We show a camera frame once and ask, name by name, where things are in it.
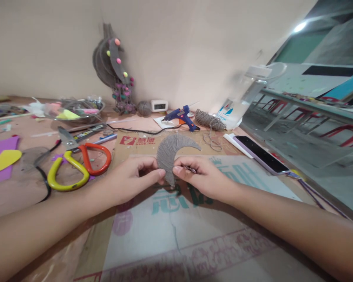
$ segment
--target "table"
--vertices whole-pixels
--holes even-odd
[[[11,99],[11,105],[26,105],[33,102],[31,98],[12,97]],[[107,107],[107,111],[105,111],[104,114],[109,121],[123,119],[123,117],[119,117],[117,113],[114,113],[111,110],[111,107]],[[141,118],[137,115],[130,116],[128,119],[131,119],[131,121],[121,123],[120,126],[124,128],[136,128],[140,130],[159,130],[158,125],[152,120],[153,118],[159,116],[161,116],[159,113],[152,114],[150,118]],[[61,125],[60,122],[52,121],[49,119],[37,122],[35,119],[32,119],[29,116],[13,118],[11,124],[12,130],[10,132],[4,132],[0,134],[0,140],[9,138],[13,134],[18,134],[21,138],[18,148],[19,150],[25,150],[35,146],[45,146],[51,148],[55,144],[55,141],[58,139],[56,135],[43,136],[39,138],[31,138],[30,135],[57,130],[57,126]],[[185,129],[181,127],[179,130],[188,130],[188,127]],[[238,135],[247,135],[239,128],[236,129],[235,133]],[[95,140],[99,139],[99,137],[100,134],[96,134],[90,137],[89,142],[94,142]],[[112,150],[115,148],[115,141],[111,142],[110,144],[106,143],[105,146]],[[61,154],[64,151],[65,148],[60,146],[55,150],[54,153]],[[41,167],[47,172],[51,164],[52,162],[47,160],[44,164],[41,165]],[[67,168],[62,170],[60,173],[62,174],[59,178],[60,181],[63,181],[64,176],[69,176],[70,182],[75,181],[73,177],[76,177],[77,179],[80,178],[80,174],[73,169]],[[304,202],[314,204],[312,199],[296,181],[286,176],[280,176],[280,179]],[[21,174],[20,164],[18,162],[13,166],[12,178],[0,182],[0,216],[34,205],[40,201],[45,196],[45,194],[46,188],[40,174],[37,171],[29,172],[26,175]],[[51,197],[63,197],[64,194],[65,193],[53,191]],[[327,210],[333,212],[333,210],[324,202],[322,202],[322,205],[324,205]],[[14,280],[43,282],[71,281],[73,279],[74,273],[76,272],[76,269],[81,271],[81,269],[78,269],[78,263],[82,251],[89,249],[92,244],[99,244],[99,242],[90,242],[88,240],[90,232],[99,232],[99,230],[95,228],[97,223],[99,223],[99,219],[93,218],[79,226],[59,243],[54,245],[51,249],[36,259],[33,263],[19,272],[15,276]]]
[[[319,104],[315,104],[315,103],[311,103],[308,101],[301,101],[297,98],[291,97],[289,95],[285,95],[285,94],[281,94],[278,92],[275,92],[273,90],[269,90],[269,89],[262,89],[260,91],[260,93],[263,95],[259,101],[257,101],[255,103],[255,107],[257,107],[257,105],[263,100],[263,98],[265,96],[269,96],[278,100],[282,100],[285,102],[288,102],[288,104],[285,106],[285,108],[278,114],[278,116],[270,123],[268,124],[265,128],[264,131],[267,131],[268,129],[270,129],[278,120],[280,120],[283,115],[293,106],[299,106],[301,108],[307,109],[310,112],[308,114],[306,114],[303,118],[301,118],[298,122],[296,122],[294,124],[294,126],[292,128],[290,128],[286,133],[292,131],[293,129],[295,129],[296,127],[298,127],[299,125],[301,125],[302,123],[304,123],[312,113],[314,112],[318,112],[322,115],[324,115],[325,119],[318,125],[314,126],[312,129],[310,129],[309,132],[307,132],[307,134],[310,134],[311,132],[313,132],[313,130],[315,130],[318,126],[322,125],[323,123],[325,123],[326,121],[328,121],[330,118],[341,121],[345,124],[351,124],[353,125],[353,113],[342,110],[340,108],[336,108],[336,107],[332,107],[332,106],[327,106],[327,105],[319,105]],[[335,157],[327,157],[326,161],[321,164],[319,167],[326,167],[327,165],[330,165],[332,163],[335,163],[337,161],[339,161],[340,159],[344,158],[347,155],[350,155],[351,153],[353,153],[353,148],[342,148],[340,154],[336,155]]]

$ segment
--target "clear plastic container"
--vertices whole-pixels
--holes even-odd
[[[269,78],[273,71],[269,67],[276,64],[282,65],[282,70],[278,75]],[[237,127],[256,95],[267,84],[267,80],[281,76],[285,70],[286,64],[280,62],[268,66],[250,66],[245,75],[238,81],[235,94],[226,99],[216,117],[221,119],[228,130]]]
[[[226,125],[226,129],[234,129],[247,112],[256,95],[267,84],[267,81],[249,76],[247,73],[238,84],[237,97],[229,97],[218,111],[216,117]]]

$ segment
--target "yellow foam sheet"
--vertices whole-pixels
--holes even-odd
[[[0,171],[17,162],[22,156],[19,150],[4,150],[0,154]]]
[[[62,113],[60,113],[57,116],[58,119],[78,119],[80,118],[79,115],[69,111],[69,110],[64,110]]]

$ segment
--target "hot glue gun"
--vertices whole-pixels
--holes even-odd
[[[170,121],[172,119],[180,119],[184,121],[188,126],[190,131],[200,130],[200,127],[197,127],[192,120],[187,116],[189,113],[189,106],[184,106],[183,109],[176,109],[172,111],[170,114],[166,115],[162,121]]]

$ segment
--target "digital clock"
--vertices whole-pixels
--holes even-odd
[[[169,102],[166,100],[151,100],[152,112],[165,112],[169,108]]]

